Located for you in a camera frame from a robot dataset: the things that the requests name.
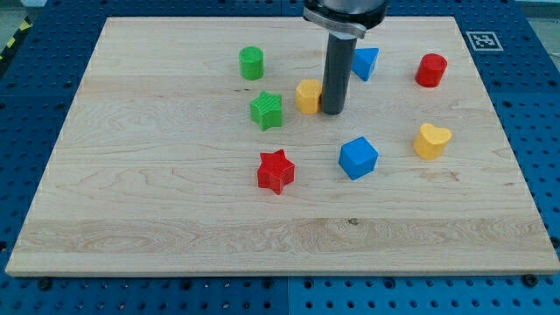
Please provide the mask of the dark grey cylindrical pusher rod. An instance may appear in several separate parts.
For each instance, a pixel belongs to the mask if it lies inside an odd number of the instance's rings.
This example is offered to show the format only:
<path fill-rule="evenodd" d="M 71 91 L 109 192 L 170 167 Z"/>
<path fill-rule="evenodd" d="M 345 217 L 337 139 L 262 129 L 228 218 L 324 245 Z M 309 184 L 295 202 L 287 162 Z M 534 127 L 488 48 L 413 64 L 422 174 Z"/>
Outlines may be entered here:
<path fill-rule="evenodd" d="M 328 36 L 322 88 L 325 114 L 340 114 L 345 107 L 356 43 L 356 37 L 340 37 L 332 32 Z"/>

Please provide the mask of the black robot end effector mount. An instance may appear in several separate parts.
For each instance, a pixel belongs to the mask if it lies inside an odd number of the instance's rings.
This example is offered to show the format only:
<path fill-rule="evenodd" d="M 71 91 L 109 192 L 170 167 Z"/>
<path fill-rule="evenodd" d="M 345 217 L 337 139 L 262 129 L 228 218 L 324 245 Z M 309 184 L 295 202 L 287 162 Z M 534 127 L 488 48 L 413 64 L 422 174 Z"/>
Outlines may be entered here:
<path fill-rule="evenodd" d="M 304 0 L 303 19 L 363 39 L 386 17 L 389 0 Z"/>

